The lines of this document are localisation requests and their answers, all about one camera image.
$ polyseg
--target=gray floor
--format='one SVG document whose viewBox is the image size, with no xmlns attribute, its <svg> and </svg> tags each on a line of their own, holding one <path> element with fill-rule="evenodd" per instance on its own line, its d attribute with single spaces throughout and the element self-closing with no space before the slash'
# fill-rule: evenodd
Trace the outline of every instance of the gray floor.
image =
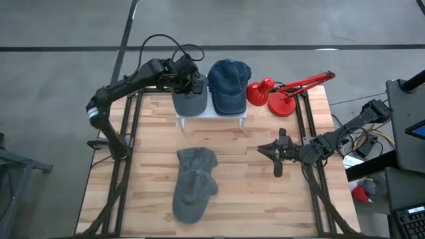
<svg viewBox="0 0 425 239">
<path fill-rule="evenodd" d="M 130 4 L 2 0 L 0 46 L 118 46 Z M 128 44 L 139 45 L 153 33 L 170 34 L 182 44 L 424 44 L 424 30 L 425 16 L 415 0 L 140 0 Z M 157 39 L 150 45 L 171 42 Z M 170 54 L 146 52 L 143 59 Z M 33 175 L 13 238 L 73 234 L 93 154 L 86 141 L 97 134 L 84 107 L 111 80 L 116 56 L 0 52 L 5 147 L 55 165 L 51 175 Z M 331 111 L 345 123 L 371 98 L 350 100 L 383 93 L 386 80 L 423 70 L 425 50 L 210 51 L 199 63 L 201 72 L 222 58 L 245 61 L 252 68 L 252 81 L 272 76 L 291 82 L 334 71 L 336 79 L 325 88 Z M 133 72 L 136 59 L 135 52 L 127 52 L 120 74 Z M 392 137 L 390 124 L 381 129 Z M 363 232 L 388 235 L 383 215 L 363 206 L 357 209 Z"/>
</svg>

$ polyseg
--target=wooden tabletop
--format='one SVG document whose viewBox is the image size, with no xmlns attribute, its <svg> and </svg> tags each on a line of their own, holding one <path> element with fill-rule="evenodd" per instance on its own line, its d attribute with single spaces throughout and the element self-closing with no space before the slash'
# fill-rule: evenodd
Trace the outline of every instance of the wooden tabletop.
<svg viewBox="0 0 425 239">
<path fill-rule="evenodd" d="M 324 87 L 311 89 L 309 95 L 317 134 L 332 131 Z M 182 131 L 170 94 L 144 94 L 142 102 L 122 236 L 317 236 L 310 191 L 299 163 L 285 162 L 283 176 L 275 178 L 272 162 L 256 151 L 258 145 L 275 140 L 280 127 L 287 129 L 294 143 L 300 143 L 295 113 L 279 118 L 267 106 L 248 104 L 243 130 L 237 119 L 187 119 Z M 110 119 L 116 129 L 124 106 L 124 98 L 112 106 Z M 212 177 L 218 183 L 218 194 L 210 198 L 199 222 L 182 224 L 172 213 L 179 168 L 176 151 L 190 147 L 207 147 L 216 153 L 218 166 Z M 94 162 L 109 154 L 107 149 L 97 151 Z M 84 231 L 105 205 L 112 167 L 108 159 L 91 170 L 77 232 Z M 333 204 L 359 231 L 340 157 L 329 158 L 325 174 Z M 321 211 L 327 228 L 323 205 Z"/>
</svg>

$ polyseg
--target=red object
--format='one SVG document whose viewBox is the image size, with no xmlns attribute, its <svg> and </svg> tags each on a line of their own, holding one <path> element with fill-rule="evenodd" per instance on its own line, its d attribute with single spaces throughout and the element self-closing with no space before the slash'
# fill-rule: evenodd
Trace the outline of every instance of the red object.
<svg viewBox="0 0 425 239">
<path fill-rule="evenodd" d="M 369 203 L 369 199 L 366 196 L 365 190 L 362 185 L 357 185 L 352 191 L 351 195 L 353 195 L 354 199 L 357 199 L 361 202 Z"/>
<path fill-rule="evenodd" d="M 312 76 L 304 80 L 289 83 L 277 88 L 277 92 L 270 96 L 268 108 L 275 116 L 289 116 L 296 108 L 294 96 L 301 94 L 314 86 L 320 85 L 328 80 L 334 79 L 335 73 L 326 72 Z"/>
<path fill-rule="evenodd" d="M 254 82 L 246 87 L 246 99 L 255 106 L 263 106 L 267 103 L 270 90 L 274 88 L 274 80 L 265 78 L 261 83 Z"/>
</svg>

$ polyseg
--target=computer monitor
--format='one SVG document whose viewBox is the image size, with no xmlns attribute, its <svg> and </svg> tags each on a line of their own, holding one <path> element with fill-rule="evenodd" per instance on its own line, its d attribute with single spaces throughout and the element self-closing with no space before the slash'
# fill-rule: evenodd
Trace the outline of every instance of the computer monitor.
<svg viewBox="0 0 425 239">
<path fill-rule="evenodd" d="M 405 132 L 408 135 L 418 137 L 420 139 L 425 139 L 425 120 L 422 120 L 421 122 L 406 128 Z"/>
</svg>

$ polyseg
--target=keyboard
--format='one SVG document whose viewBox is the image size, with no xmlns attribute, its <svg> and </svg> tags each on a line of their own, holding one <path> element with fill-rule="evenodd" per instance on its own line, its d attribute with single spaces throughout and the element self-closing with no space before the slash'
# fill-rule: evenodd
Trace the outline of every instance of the keyboard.
<svg viewBox="0 0 425 239">
<path fill-rule="evenodd" d="M 395 215 L 403 238 L 425 238 L 425 205 L 398 210 Z"/>
</svg>

